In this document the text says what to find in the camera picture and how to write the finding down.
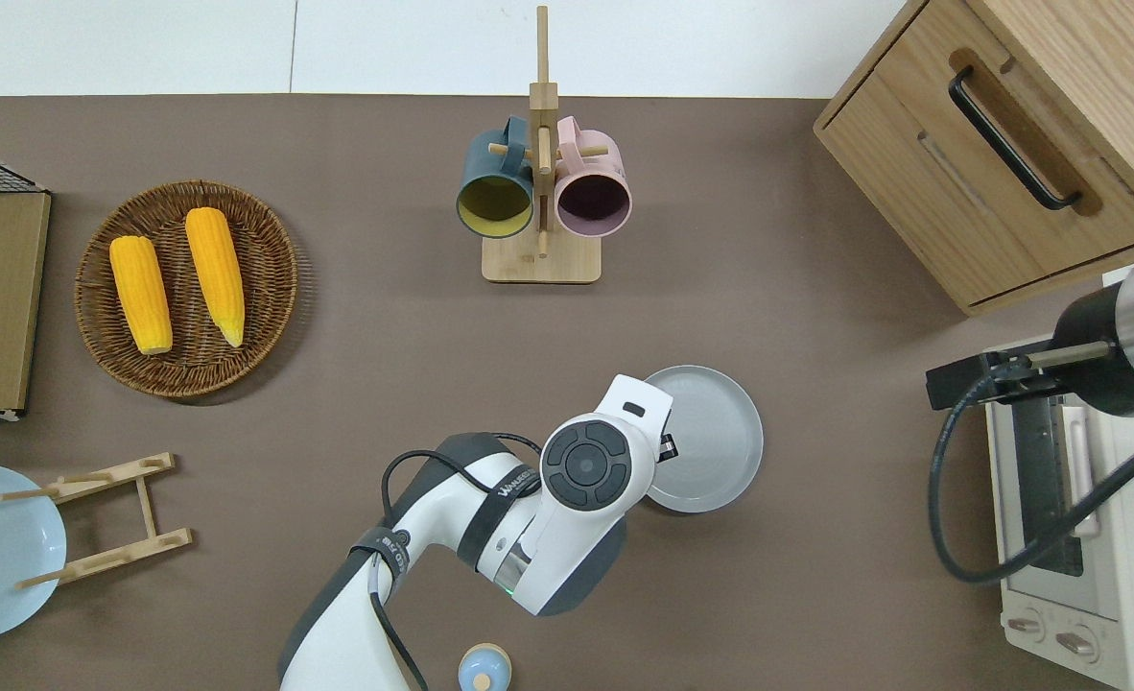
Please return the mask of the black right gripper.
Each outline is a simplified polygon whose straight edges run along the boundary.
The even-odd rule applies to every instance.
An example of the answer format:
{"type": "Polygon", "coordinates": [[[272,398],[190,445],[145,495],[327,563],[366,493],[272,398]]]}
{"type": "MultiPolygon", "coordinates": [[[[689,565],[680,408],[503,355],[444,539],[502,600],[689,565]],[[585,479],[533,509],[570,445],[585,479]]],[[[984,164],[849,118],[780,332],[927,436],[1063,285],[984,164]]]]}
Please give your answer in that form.
{"type": "Polygon", "coordinates": [[[953,410],[968,393],[979,404],[1013,404],[1058,396],[1059,381],[1040,368],[1030,366],[1029,355],[1018,349],[981,351],[926,371],[931,410],[953,410]]]}

